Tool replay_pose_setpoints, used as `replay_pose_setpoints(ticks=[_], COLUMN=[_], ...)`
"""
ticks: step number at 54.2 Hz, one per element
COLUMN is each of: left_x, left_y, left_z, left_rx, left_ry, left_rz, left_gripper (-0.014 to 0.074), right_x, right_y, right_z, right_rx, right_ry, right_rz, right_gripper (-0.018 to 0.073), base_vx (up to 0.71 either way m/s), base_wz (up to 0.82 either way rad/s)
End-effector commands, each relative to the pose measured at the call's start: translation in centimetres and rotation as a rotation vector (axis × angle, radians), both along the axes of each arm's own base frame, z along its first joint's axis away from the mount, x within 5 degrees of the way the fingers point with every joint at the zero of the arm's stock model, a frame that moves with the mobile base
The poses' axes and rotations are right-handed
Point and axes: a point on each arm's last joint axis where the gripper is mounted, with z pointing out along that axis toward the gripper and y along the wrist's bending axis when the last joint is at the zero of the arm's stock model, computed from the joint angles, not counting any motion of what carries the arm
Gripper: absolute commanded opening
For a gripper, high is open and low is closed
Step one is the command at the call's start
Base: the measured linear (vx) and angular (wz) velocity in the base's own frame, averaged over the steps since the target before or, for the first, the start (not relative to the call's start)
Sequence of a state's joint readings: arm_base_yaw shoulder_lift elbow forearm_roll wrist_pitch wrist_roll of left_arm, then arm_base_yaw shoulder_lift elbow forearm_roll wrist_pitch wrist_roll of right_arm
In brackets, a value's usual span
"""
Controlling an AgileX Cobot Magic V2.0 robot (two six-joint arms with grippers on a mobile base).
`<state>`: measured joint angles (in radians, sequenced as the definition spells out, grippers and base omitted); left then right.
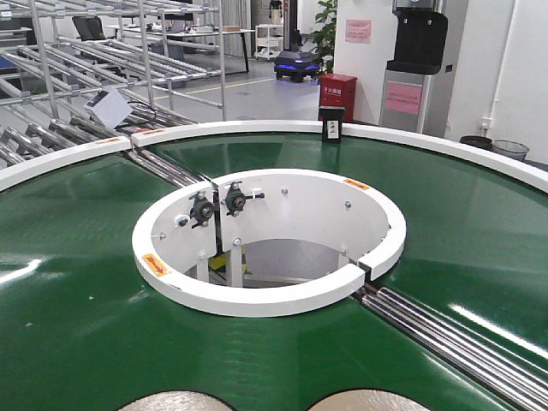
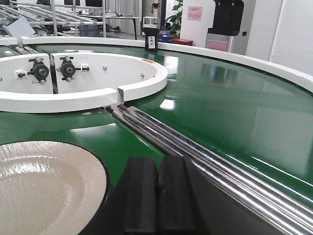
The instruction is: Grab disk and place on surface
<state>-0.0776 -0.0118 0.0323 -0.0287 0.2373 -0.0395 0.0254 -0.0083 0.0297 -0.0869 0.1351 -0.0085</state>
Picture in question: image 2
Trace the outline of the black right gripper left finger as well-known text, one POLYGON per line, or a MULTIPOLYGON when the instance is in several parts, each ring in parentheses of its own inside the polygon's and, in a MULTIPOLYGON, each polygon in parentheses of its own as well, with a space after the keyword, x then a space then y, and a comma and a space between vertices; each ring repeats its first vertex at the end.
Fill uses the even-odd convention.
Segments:
POLYGON ((125 233, 157 231, 157 168, 150 157, 129 157, 125 233))

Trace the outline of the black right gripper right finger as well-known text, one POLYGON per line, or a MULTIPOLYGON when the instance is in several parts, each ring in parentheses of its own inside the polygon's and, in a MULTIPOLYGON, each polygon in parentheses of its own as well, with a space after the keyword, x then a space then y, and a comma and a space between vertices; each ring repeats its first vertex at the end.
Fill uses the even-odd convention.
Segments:
POLYGON ((195 229, 183 157, 165 156, 159 168, 159 226, 162 232, 195 229))

